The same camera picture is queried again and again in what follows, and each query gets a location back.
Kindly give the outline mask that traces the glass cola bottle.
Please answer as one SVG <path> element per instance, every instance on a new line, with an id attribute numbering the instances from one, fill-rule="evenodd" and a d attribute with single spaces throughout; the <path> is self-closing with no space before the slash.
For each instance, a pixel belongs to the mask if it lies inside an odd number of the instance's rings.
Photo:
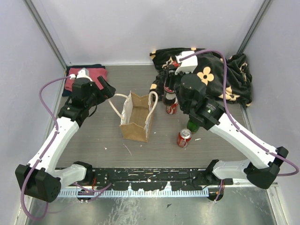
<path id="1" fill-rule="evenodd" d="M 177 62 L 172 62 L 171 64 L 164 67 L 165 82 L 163 103 L 166 106 L 171 106 L 175 103 L 176 95 L 174 91 L 174 86 L 178 80 L 178 76 L 175 72 L 178 65 L 179 64 Z"/>

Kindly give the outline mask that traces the green glass bottle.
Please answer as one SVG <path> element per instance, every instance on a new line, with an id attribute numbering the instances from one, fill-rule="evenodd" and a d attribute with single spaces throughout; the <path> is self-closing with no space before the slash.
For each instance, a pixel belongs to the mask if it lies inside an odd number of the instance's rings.
<path id="1" fill-rule="evenodd" d="M 200 128 L 200 125 L 194 123 L 191 119 L 187 122 L 187 129 L 191 131 L 192 134 L 195 134 Z"/>

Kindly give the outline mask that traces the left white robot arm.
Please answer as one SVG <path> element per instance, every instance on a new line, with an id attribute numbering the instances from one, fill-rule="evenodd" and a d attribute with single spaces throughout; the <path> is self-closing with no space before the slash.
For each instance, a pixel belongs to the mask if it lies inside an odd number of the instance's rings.
<path id="1" fill-rule="evenodd" d="M 103 77 L 98 77 L 98 81 L 102 89 L 88 78 L 74 80 L 71 96 L 54 117 L 52 132 L 37 154 L 15 170 L 21 197 L 28 195 L 51 203 L 65 187 L 76 182 L 88 186 L 93 182 L 93 168 L 88 163 L 76 161 L 62 170 L 56 170 L 56 165 L 68 142 L 91 116 L 90 109 L 112 98 L 116 92 Z"/>

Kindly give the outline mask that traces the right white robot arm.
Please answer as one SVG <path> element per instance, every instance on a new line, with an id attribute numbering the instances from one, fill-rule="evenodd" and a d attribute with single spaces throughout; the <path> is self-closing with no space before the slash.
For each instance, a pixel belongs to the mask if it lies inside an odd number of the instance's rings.
<path id="1" fill-rule="evenodd" d="M 173 85 L 180 109 L 189 120 L 229 142 L 246 160 L 226 162 L 212 160 L 206 169 L 206 180 L 215 185 L 224 179 L 245 179 L 261 189 L 268 189 L 279 175 L 289 151 L 274 147 L 229 117 L 225 108 L 206 97 L 206 85 L 192 73 L 175 76 Z"/>

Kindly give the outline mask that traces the folded red cloth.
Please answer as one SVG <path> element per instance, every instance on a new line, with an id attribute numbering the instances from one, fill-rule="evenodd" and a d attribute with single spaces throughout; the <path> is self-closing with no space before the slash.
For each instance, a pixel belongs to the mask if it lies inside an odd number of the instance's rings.
<path id="1" fill-rule="evenodd" d="M 101 76 L 107 81 L 107 70 L 105 68 L 87 68 L 89 71 L 89 77 L 96 83 L 99 89 L 103 89 L 102 84 L 99 82 L 98 77 Z M 74 80 L 67 79 L 65 82 L 65 89 L 72 91 L 72 84 Z"/>

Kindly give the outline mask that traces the red cola can rear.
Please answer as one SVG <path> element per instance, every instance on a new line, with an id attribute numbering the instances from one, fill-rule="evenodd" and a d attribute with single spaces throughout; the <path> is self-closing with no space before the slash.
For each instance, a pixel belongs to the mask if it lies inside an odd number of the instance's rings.
<path id="1" fill-rule="evenodd" d="M 172 105 L 166 107 L 166 112 L 169 115 L 173 115 L 177 112 L 178 108 L 178 101 L 176 100 Z"/>

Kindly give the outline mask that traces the red cola can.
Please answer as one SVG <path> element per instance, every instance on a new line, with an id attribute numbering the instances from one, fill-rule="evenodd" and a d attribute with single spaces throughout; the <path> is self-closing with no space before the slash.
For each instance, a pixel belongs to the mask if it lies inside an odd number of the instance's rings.
<path id="1" fill-rule="evenodd" d="M 166 107 L 166 112 L 169 115 L 173 115 L 177 112 L 178 108 L 178 101 L 176 100 L 172 105 Z"/>
<path id="2" fill-rule="evenodd" d="M 189 129 L 184 128 L 178 133 L 177 145 L 184 148 L 192 138 L 192 133 Z"/>

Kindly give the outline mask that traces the red cola can front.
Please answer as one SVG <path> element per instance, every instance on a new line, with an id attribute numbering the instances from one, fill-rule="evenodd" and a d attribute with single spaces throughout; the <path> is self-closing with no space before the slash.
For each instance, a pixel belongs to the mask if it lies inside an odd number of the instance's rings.
<path id="1" fill-rule="evenodd" d="M 184 128 L 178 133 L 177 145 L 184 148 L 192 138 L 192 133 L 189 129 Z"/>

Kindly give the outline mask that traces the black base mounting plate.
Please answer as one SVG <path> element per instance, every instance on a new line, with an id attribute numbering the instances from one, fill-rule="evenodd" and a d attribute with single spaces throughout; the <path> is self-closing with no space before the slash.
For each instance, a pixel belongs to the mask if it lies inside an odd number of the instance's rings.
<path id="1" fill-rule="evenodd" d="M 89 183 L 78 181 L 84 186 L 102 189 L 111 184 L 109 190 L 155 191 L 167 186 L 172 191 L 203 190 L 205 187 L 220 185 L 220 180 L 208 178 L 200 168 L 93 168 L 93 177 Z"/>

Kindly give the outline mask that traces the aluminium frame rail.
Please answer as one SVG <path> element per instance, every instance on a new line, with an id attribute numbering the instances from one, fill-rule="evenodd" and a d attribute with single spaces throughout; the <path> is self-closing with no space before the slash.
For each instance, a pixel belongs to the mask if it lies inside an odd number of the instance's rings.
<path id="1" fill-rule="evenodd" d="M 30 169 L 31 167 L 28 165 L 19 165 L 17 167 L 15 174 L 20 188 L 22 188 Z M 32 175 L 29 177 L 27 189 L 39 190 L 39 188 L 50 188 L 50 185 L 53 184 L 53 188 L 60 190 L 78 181 L 89 183 L 93 177 L 92 169 L 91 165 L 84 166 L 80 164 L 73 164 L 68 168 L 54 170 L 52 172 L 47 171 L 45 168 L 35 168 Z M 205 172 L 208 178 L 214 178 L 221 181 L 220 178 L 213 174 L 212 168 L 206 168 Z M 239 179 L 248 180 L 250 183 L 259 188 L 268 189 L 277 177 L 279 167 L 273 164 L 268 168 L 257 169 L 250 163 L 248 167 L 242 169 L 241 172 L 242 178 Z M 237 177 L 238 175 L 235 175 L 235 178 L 234 176 L 229 176 L 223 178 L 223 180 L 226 180 L 227 184 L 230 184 L 230 179 L 238 179 Z"/>

